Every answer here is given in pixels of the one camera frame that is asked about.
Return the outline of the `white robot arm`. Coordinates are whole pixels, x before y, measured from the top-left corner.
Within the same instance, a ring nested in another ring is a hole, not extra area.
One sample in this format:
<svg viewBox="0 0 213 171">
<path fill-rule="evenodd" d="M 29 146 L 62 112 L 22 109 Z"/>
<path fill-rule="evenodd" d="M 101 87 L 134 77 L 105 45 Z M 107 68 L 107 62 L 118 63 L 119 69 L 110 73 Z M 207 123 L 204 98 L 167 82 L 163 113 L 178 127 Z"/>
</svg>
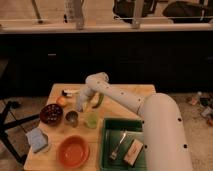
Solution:
<svg viewBox="0 0 213 171">
<path fill-rule="evenodd" d="M 183 119 L 177 103 L 167 94 L 154 93 L 148 97 L 134 94 L 108 83 L 105 72 L 86 77 L 77 96 L 76 109 L 96 92 L 102 93 L 144 121 L 143 135 L 148 171 L 193 171 Z"/>
</svg>

